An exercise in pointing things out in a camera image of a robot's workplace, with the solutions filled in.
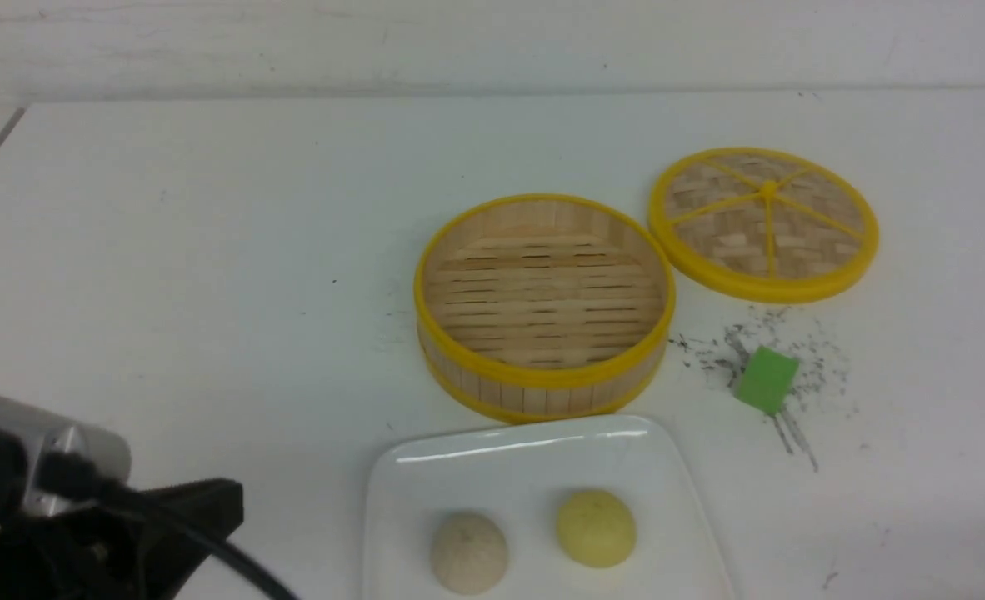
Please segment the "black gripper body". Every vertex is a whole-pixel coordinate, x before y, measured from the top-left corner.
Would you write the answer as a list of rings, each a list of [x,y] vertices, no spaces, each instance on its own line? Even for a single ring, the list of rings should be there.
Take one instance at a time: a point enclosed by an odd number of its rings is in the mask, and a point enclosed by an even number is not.
[[[27,474],[0,432],[0,599],[173,599],[209,558],[180,532],[97,506],[25,516]]]

